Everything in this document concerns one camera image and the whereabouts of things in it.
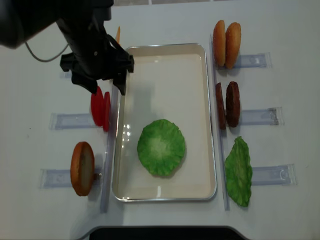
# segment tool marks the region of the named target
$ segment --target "brown patty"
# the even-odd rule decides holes
[[[217,85],[215,85],[215,98],[216,98],[216,106],[218,108],[219,128],[224,130],[226,129],[226,117],[225,117],[224,98],[222,96],[222,89],[221,89],[220,82]]]
[[[230,127],[235,128],[240,117],[240,94],[238,84],[231,81],[226,88],[226,121]]]

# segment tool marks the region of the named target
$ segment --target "tomato slice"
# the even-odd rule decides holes
[[[110,107],[111,107],[111,100],[110,100],[110,93],[107,91],[104,94],[104,105],[103,105],[103,131],[109,131],[109,117],[110,117]]]
[[[91,95],[91,114],[95,125],[101,127],[104,124],[103,109],[104,106],[104,96],[102,94],[101,88],[98,86],[96,94]]]

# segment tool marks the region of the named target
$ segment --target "white surface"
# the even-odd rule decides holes
[[[198,44],[182,44],[128,52],[135,64],[120,108],[114,195],[123,201],[210,198],[216,174],[205,50]],[[137,152],[143,128],[159,119],[176,124],[185,140],[184,157],[167,177],[152,176]]]
[[[217,152],[217,194],[209,202],[121,204],[111,195],[108,213],[100,214],[99,198],[78,197],[72,189],[39,190],[40,168],[68,168],[79,141],[88,141],[95,154],[104,156],[106,136],[98,129],[49,132],[52,112],[87,113],[90,94],[59,79],[59,60],[43,64],[24,46],[15,51],[1,48],[0,239],[77,239],[99,226],[145,225],[230,226],[250,239],[320,239],[319,8],[317,0],[114,7],[112,21],[105,24],[113,35],[121,26],[124,48],[193,42],[209,51],[216,22],[224,19],[228,26],[237,21],[242,54],[271,52],[272,69],[240,70],[234,78],[246,109],[282,106],[285,125],[277,128],[280,139],[275,142],[250,146],[255,140],[262,143],[263,134],[271,139],[270,128],[257,129],[262,135],[253,139],[248,133],[243,137],[250,154],[259,156],[252,159],[253,166],[293,163],[298,185],[252,187],[248,209],[231,201],[229,212],[224,211]],[[30,41],[44,58],[64,44],[56,25]],[[226,77],[225,83],[232,78]],[[270,158],[271,152],[264,158],[265,148],[279,155]]]

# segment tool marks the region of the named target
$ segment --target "tray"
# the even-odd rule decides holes
[[[134,73],[120,97],[112,191],[123,202],[207,200],[216,192],[206,52],[196,43],[130,47]],[[186,152],[171,177],[148,173],[137,144],[152,121],[175,123]]]

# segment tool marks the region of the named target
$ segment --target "lettuce leaf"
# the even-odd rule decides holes
[[[139,160],[150,174],[168,176],[185,155],[185,138],[179,128],[166,119],[144,127],[137,145]]]
[[[239,206],[248,207],[251,197],[252,167],[247,143],[238,136],[224,163],[226,190]]]

